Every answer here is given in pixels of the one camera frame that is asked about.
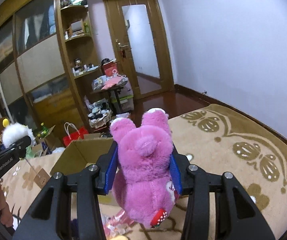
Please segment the person's left hand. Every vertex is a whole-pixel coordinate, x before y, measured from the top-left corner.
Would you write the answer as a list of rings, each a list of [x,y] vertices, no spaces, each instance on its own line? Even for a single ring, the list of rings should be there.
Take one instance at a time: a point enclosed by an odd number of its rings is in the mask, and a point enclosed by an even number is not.
[[[0,222],[7,228],[12,227],[13,216],[9,209],[9,205],[6,202],[1,185],[0,185],[0,211],[1,211]]]

